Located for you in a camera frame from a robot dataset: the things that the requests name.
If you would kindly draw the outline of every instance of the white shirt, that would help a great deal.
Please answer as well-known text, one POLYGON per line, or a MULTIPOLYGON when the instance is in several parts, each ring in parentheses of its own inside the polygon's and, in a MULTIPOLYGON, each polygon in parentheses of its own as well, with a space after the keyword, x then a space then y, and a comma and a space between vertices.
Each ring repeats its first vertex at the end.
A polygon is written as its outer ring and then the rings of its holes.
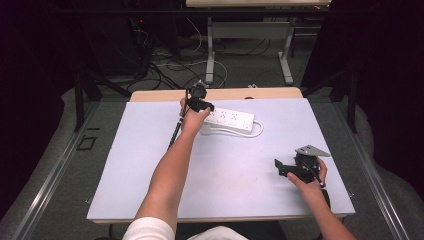
MULTIPOLYGON (((139 218, 132 222, 124 235, 123 240, 149 239, 149 240, 173 240, 174 231, 166 222, 153 217, 139 218)), ((197 234, 188 240, 247 240, 227 227, 211 228, 197 234)))

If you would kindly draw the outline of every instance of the white table surface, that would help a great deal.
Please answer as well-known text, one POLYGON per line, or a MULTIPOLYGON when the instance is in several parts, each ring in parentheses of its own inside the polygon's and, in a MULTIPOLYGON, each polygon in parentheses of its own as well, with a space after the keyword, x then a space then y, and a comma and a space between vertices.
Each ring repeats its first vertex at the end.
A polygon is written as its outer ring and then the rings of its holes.
MULTIPOLYGON (((255 114, 264 132, 257 138, 196 137, 179 221, 311 217, 298 189, 274 166, 275 158, 294 165, 294 150, 308 144, 330 152, 307 99, 211 102, 255 114)), ((132 221, 168 147, 179 109, 178 101, 127 103, 87 219, 132 221)), ((322 159, 332 211, 338 216, 355 213, 333 159, 322 159)))

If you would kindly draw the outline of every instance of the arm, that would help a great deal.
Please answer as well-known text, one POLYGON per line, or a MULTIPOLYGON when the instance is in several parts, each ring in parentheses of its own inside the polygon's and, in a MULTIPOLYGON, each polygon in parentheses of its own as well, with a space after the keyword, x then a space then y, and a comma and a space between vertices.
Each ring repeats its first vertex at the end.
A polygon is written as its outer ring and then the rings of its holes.
POLYGON ((187 177, 193 142, 209 112, 208 108, 199 113, 188 110, 185 114, 182 131, 156 166, 149 190, 135 219, 159 218, 176 232, 178 206, 187 177))
MULTIPOLYGON (((323 182, 325 182, 327 167, 319 158, 318 162, 321 169, 319 177, 323 182)), ((287 174, 287 177, 294 185, 296 185, 296 187, 299 188, 302 198, 314 215, 324 239, 356 239, 343 225, 343 223, 333 214, 333 212, 331 212, 317 180, 306 184, 293 173, 287 174)))

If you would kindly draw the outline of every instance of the finger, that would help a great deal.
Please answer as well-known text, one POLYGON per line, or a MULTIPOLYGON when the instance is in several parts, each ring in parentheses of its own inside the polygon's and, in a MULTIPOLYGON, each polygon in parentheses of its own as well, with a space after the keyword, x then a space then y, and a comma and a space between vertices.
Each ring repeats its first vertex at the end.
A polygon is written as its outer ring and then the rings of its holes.
POLYGON ((185 110, 184 107, 181 107, 180 116, 184 117, 186 113, 187 113, 187 110, 185 110))
POLYGON ((201 111, 200 114, 203 118, 207 118, 211 113, 211 108, 207 107, 205 110, 201 111))
POLYGON ((325 183, 325 177, 327 176, 327 166, 325 165, 324 161, 322 161, 319 157, 317 157, 317 160, 320 168, 319 178, 325 183))
POLYGON ((181 105, 181 108, 184 108, 184 106, 185 106, 185 98, 181 98, 180 105, 181 105))
POLYGON ((303 187, 305 184, 302 180, 300 180, 294 173, 287 173, 287 178, 299 189, 303 187))

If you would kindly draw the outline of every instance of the electrical outlet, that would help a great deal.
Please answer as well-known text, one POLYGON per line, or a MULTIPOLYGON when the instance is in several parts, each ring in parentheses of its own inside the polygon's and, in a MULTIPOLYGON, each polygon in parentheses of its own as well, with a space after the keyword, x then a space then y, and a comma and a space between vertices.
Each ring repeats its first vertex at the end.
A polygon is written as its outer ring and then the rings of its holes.
POLYGON ((251 134, 255 115, 224 108, 217 108, 205 119, 211 128, 224 128, 243 134, 251 134))

